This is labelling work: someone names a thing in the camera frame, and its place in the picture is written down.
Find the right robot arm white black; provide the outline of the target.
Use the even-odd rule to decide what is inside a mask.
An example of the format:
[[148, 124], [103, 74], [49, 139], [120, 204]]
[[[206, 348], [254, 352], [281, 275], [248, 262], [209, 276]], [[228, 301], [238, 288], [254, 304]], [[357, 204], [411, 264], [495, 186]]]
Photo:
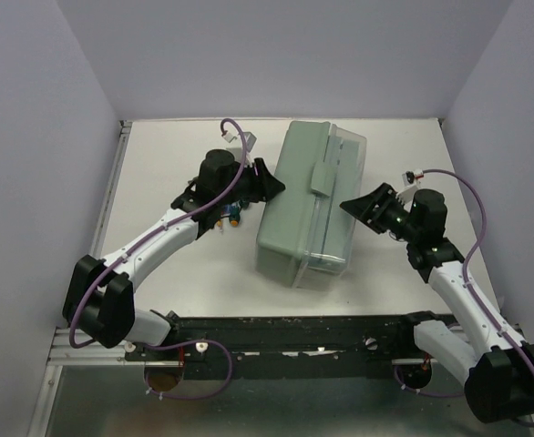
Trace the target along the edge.
[[377, 234], [406, 243], [407, 258], [421, 279], [446, 303], [466, 335], [461, 340], [442, 321], [414, 322], [395, 333], [407, 357], [428, 353], [456, 378], [467, 405], [483, 423], [511, 420], [534, 428], [534, 344], [510, 326], [470, 276], [469, 257], [445, 236], [444, 196], [421, 188], [406, 208], [383, 183], [341, 209]]

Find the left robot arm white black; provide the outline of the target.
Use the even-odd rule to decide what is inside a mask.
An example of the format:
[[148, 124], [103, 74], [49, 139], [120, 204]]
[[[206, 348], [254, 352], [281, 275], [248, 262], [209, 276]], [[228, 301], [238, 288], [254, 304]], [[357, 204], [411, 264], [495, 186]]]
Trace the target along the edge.
[[226, 206], [269, 202], [285, 185], [257, 158], [244, 164], [226, 149], [213, 149], [198, 175], [148, 230], [106, 256], [82, 257], [75, 265], [62, 314], [69, 333], [113, 348], [122, 341], [146, 344], [159, 360], [177, 349], [169, 318], [137, 310], [134, 294], [166, 259], [212, 229]]

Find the grey translucent tool box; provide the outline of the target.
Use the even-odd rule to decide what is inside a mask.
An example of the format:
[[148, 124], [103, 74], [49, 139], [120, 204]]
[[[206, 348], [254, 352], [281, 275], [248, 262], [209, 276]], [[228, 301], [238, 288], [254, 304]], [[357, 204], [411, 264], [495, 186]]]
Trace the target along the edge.
[[367, 139], [330, 122], [290, 123], [274, 176], [285, 190], [263, 210], [255, 268], [288, 288], [328, 290], [346, 271]]

